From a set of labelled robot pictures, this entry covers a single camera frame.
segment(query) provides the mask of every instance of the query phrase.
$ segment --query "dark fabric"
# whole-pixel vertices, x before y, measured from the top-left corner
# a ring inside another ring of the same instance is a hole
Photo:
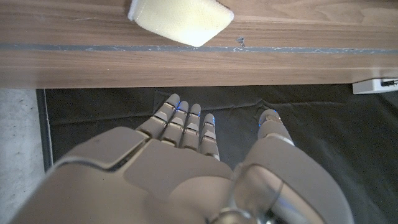
[[[345,193],[356,223],[398,220],[398,92],[353,95],[351,85],[46,90],[54,159],[116,126],[136,128],[178,93],[213,113],[231,168],[257,139],[264,106],[279,112],[296,146]]]

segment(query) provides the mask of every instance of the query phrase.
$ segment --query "wood grain surface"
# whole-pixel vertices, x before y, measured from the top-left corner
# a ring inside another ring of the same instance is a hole
[[[353,83],[396,75],[398,55],[3,51],[0,87]]]
[[[182,45],[127,19],[131,0],[0,0],[0,42]],[[398,1],[220,0],[234,21],[207,46],[398,49]]]
[[[219,0],[234,21],[206,46],[398,49],[396,0]],[[131,0],[0,0],[1,44],[181,46],[127,19]],[[398,77],[398,54],[0,49],[0,87],[353,83]]]

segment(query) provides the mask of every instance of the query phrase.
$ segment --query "gray floor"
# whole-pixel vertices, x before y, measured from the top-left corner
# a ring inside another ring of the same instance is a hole
[[[44,177],[35,90],[0,89],[0,224]]]

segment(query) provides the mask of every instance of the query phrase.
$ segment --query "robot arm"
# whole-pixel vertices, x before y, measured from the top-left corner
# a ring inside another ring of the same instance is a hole
[[[11,223],[353,223],[333,178],[296,148],[274,110],[233,172],[215,121],[172,95],[136,130],[64,155]]]

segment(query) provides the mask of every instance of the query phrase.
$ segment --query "white sponge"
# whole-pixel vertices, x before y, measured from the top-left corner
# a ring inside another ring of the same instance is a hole
[[[132,0],[128,18],[142,28],[200,47],[234,19],[216,0]]]

